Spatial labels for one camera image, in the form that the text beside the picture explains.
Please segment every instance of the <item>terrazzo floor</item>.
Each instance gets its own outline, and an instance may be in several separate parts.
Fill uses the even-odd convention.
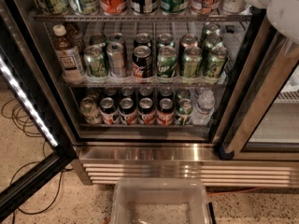
[[[0,105],[12,99],[11,91],[0,86]],[[15,104],[7,106],[6,111]],[[41,161],[51,149],[43,138],[32,138],[16,128],[11,119],[0,117],[0,191],[16,170],[30,161]],[[27,212],[38,212],[53,200],[60,175],[21,206]],[[212,202],[216,223],[253,224],[299,223],[299,189],[256,189],[246,193],[212,194],[235,189],[206,188]],[[38,215],[16,211],[16,224],[102,224],[111,216],[114,186],[83,186],[74,172],[63,173],[60,192],[53,206]],[[12,215],[1,224],[12,223]]]

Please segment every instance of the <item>plastic bottle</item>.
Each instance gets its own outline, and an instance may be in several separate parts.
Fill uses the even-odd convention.
[[[192,112],[192,122],[195,125],[207,125],[214,113],[215,97],[212,90],[199,93]]]
[[[53,27],[55,40],[53,46],[58,60],[63,68],[63,78],[66,83],[79,84],[83,81],[84,70],[78,53],[78,48],[62,24]]]

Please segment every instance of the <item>led light strip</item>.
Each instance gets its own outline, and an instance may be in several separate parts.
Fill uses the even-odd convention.
[[[58,146],[57,141],[54,139],[53,135],[50,133],[50,131],[47,128],[47,126],[45,125],[44,121],[39,117],[39,115],[37,114],[33,105],[28,100],[26,94],[21,89],[21,87],[20,87],[19,83],[17,82],[17,80],[15,79],[15,77],[12,76],[10,70],[8,69],[7,65],[4,63],[4,61],[2,60],[1,57],[0,57],[0,69],[3,72],[3,74],[5,75],[5,77],[7,78],[10,85],[13,87],[15,92],[18,94],[18,96],[22,100],[23,104],[27,107],[27,109],[30,112],[30,114],[32,115],[32,117],[35,119],[36,124],[39,126],[40,130],[43,132],[43,134],[45,134],[45,136],[48,138],[49,142],[54,147],[57,147]]]

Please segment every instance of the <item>refrigerator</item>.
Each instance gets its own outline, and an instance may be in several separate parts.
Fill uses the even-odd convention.
[[[5,217],[68,163],[83,185],[116,184],[122,177],[172,177],[200,178],[206,186],[299,187],[296,135],[281,132],[274,138],[264,136],[265,127],[273,130],[269,114],[277,106],[280,111],[292,110],[291,128],[296,133],[294,81],[299,49],[271,25],[264,9],[248,7],[244,13],[228,15],[219,8],[209,15],[186,12],[178,16],[164,15],[158,9],[154,15],[141,16],[128,7],[126,14],[118,16],[103,10],[95,15],[78,15],[71,10],[49,15],[36,0],[0,2],[0,31],[5,37],[1,38],[1,71],[53,149],[52,155],[0,194]],[[137,34],[150,34],[154,46],[159,34],[171,34],[179,50],[185,34],[200,37],[208,23],[221,26],[229,58],[220,78],[212,82],[186,82],[180,77],[171,83],[157,77],[141,83],[131,77],[115,82],[109,77],[104,82],[86,79],[69,84],[62,77],[53,46],[53,26],[65,22],[77,23],[86,47],[95,34],[122,33],[129,69]],[[122,88],[133,88],[136,96],[140,89],[151,88],[157,106],[158,91],[166,87],[174,97],[177,90],[188,89],[193,106],[196,90],[210,89],[215,104],[209,122],[89,124],[80,112],[88,88],[102,94],[105,89],[120,93]]]

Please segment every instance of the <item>bottle cap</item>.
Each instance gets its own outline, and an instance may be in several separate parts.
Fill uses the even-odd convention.
[[[57,36],[62,36],[66,34],[65,27],[61,24],[53,26],[53,31]]]

